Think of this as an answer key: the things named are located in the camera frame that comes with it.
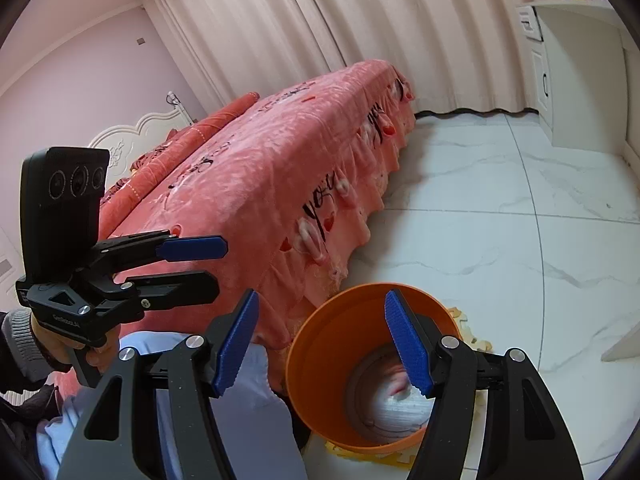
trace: blue gripper pad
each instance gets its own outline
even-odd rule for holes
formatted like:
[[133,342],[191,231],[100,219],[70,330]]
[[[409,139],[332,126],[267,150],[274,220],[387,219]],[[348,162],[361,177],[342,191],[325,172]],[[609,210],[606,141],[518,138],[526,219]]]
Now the blue gripper pad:
[[228,246],[222,236],[171,238],[156,247],[156,255],[168,262],[217,260],[223,258],[227,251]]
[[246,349],[251,342],[256,323],[258,323],[258,311],[260,299],[255,291],[245,299],[240,314],[229,330],[225,341],[218,352],[218,367],[213,388],[219,396],[225,390],[233,386]]
[[389,327],[391,337],[411,384],[426,396],[433,388],[433,381],[431,381],[429,374],[429,355],[420,341],[407,310],[415,319],[414,313],[402,295],[398,296],[393,290],[387,293],[385,298],[386,325]]

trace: gray knit cuff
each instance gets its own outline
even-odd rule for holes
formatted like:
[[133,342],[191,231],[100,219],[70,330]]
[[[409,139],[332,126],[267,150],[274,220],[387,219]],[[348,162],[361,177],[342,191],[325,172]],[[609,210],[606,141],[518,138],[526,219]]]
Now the gray knit cuff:
[[22,374],[32,383],[45,379],[53,368],[41,354],[31,331],[31,310],[18,308],[2,322],[2,333]]

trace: sleeve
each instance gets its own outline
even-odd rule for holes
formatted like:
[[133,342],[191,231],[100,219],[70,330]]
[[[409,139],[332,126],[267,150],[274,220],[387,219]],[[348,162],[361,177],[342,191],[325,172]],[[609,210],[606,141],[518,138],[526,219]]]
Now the sleeve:
[[31,311],[0,313],[0,392],[22,393],[42,387],[53,371],[31,331]]

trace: curtain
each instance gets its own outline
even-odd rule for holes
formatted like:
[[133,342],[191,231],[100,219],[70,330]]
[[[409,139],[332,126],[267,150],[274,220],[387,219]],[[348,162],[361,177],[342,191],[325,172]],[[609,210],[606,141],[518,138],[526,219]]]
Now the curtain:
[[392,62],[414,109],[535,107],[514,8],[532,0],[145,0],[207,110],[363,59]]
[[312,0],[144,0],[162,41],[212,113],[345,66]]

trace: light blue cloth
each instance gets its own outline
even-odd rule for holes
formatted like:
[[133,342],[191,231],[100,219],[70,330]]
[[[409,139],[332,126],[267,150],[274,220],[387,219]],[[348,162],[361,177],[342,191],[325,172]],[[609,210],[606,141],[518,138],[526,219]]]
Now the light blue cloth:
[[[120,347],[133,346],[141,354],[161,352],[187,336],[136,332],[122,338]],[[269,387],[267,364],[266,350],[249,345],[235,384],[220,399],[211,399],[220,437],[238,480],[306,480],[289,410]],[[90,388],[82,388],[65,401],[62,416],[39,424],[36,439],[46,480],[56,478],[71,434],[93,393]],[[158,395],[158,425],[167,478],[182,480],[168,392],[160,391]],[[91,472],[87,472],[87,478],[91,478]]]

